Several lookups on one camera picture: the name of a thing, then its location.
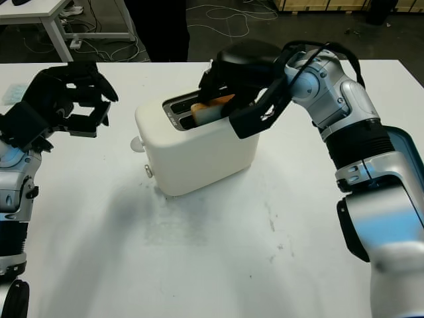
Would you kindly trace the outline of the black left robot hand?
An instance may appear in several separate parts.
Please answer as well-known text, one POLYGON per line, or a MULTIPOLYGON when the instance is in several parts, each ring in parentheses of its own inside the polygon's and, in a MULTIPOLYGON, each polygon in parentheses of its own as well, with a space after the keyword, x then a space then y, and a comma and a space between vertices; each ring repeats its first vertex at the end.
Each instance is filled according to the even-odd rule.
POLYGON ((108 112, 119 96, 95 62, 69 62, 39 71, 25 91, 28 103, 56 131, 94 138, 109 125, 108 112))

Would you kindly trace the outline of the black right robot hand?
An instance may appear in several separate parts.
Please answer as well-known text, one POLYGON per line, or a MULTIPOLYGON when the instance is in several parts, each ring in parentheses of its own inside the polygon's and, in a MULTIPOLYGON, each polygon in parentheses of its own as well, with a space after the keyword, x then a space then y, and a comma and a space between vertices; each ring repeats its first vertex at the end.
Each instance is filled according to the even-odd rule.
POLYGON ((221 110, 222 117, 248 107, 274 81, 274 62, 280 53, 280 47, 252 39, 228 46, 204 72, 197 101, 208 104, 224 91, 233 97, 221 110))

